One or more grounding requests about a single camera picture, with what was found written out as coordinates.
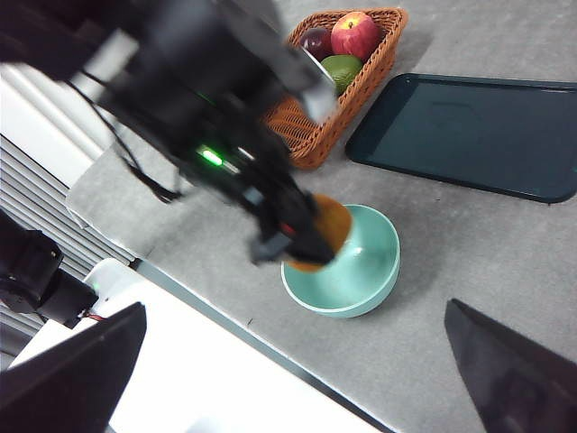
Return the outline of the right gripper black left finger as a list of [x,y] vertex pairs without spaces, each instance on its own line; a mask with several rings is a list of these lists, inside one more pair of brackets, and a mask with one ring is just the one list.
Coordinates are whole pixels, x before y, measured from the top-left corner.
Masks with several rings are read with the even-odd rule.
[[1,373],[3,432],[103,432],[146,332],[136,302]]

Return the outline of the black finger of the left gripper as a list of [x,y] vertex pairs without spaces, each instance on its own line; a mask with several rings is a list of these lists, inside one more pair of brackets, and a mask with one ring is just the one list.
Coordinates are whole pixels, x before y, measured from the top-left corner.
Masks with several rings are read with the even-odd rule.
[[291,267],[324,267],[336,256],[336,201],[324,194],[313,194],[312,210],[299,227],[289,253]]

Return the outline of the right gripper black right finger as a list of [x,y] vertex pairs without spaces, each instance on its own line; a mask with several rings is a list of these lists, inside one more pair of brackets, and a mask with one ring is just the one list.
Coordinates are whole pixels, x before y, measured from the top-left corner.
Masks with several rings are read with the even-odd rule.
[[444,327],[487,432],[574,432],[576,363],[458,300]]

